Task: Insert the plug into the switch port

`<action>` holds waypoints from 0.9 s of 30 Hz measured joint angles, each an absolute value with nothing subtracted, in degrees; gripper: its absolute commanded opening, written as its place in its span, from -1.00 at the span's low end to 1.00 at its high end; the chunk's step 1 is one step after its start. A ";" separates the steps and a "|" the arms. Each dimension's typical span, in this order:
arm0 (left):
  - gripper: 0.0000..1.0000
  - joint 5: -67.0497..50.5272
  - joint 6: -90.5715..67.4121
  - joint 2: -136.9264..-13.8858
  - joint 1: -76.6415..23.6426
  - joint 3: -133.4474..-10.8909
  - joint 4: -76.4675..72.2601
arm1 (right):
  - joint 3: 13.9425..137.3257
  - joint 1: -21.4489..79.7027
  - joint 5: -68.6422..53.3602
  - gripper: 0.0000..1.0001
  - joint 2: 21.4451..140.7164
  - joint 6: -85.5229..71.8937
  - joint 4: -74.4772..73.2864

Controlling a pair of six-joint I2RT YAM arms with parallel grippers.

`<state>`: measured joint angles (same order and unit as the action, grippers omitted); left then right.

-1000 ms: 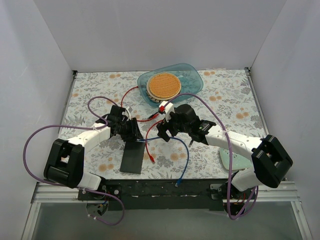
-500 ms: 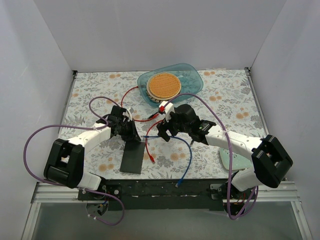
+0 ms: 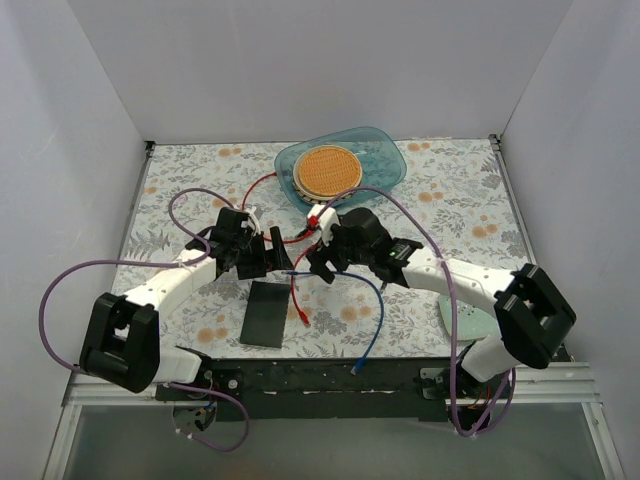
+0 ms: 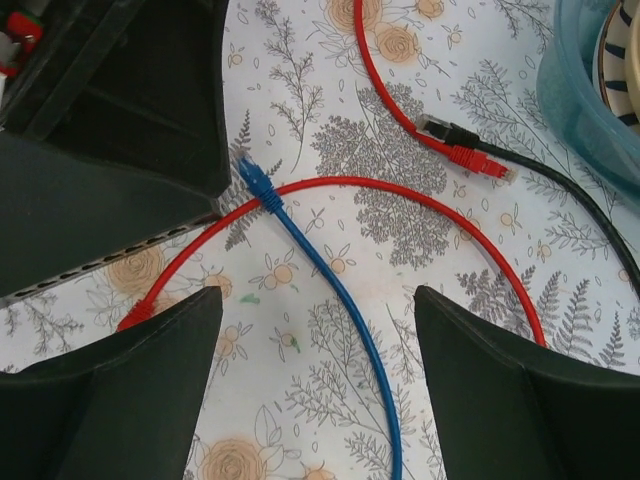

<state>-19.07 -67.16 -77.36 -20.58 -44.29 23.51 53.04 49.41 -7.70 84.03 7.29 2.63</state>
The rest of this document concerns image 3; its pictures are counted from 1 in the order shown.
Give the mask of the black network switch box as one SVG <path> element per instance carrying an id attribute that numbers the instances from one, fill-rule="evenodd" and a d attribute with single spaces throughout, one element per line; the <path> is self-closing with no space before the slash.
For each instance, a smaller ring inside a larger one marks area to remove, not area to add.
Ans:
<path id="1" fill-rule="evenodd" d="M 283 344 L 290 287 L 283 283 L 254 281 L 240 334 L 240 343 L 280 349 Z"/>

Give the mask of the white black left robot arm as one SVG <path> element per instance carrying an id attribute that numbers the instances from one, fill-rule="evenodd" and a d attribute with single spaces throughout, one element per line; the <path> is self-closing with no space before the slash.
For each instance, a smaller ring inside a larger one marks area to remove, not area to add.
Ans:
<path id="1" fill-rule="evenodd" d="M 188 398 L 203 399 L 213 386 L 211 373 L 201 367 L 204 356 L 163 347 L 161 321 L 230 270 L 244 280 L 292 268 L 278 227 L 263 234 L 250 213 L 224 207 L 170 268 L 122 295 L 104 293 L 95 301 L 79 367 L 133 393 L 153 383 L 176 382 Z"/>

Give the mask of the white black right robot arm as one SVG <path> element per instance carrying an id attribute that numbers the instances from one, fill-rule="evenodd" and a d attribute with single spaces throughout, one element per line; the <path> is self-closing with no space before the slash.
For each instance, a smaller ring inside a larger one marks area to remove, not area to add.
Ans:
<path id="1" fill-rule="evenodd" d="M 352 265 L 366 266 L 384 283 L 447 294 L 496 320 L 497 332 L 465 348 L 455 366 L 435 378 L 446 394 L 475 397 L 518 365 L 547 368 L 576 323 L 568 301 L 537 265 L 503 270 L 444 260 L 420 242 L 391 236 L 367 208 L 340 215 L 316 205 L 307 220 L 321 233 L 307 259 L 325 282 Z"/>

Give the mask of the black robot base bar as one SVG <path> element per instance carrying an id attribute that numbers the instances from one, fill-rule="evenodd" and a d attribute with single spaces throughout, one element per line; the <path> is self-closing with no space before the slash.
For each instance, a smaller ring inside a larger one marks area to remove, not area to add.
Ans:
<path id="1" fill-rule="evenodd" d="M 412 418 L 446 422 L 448 392 L 431 381 L 445 358 L 205 360 L 192 384 L 240 401 L 254 420 Z"/>

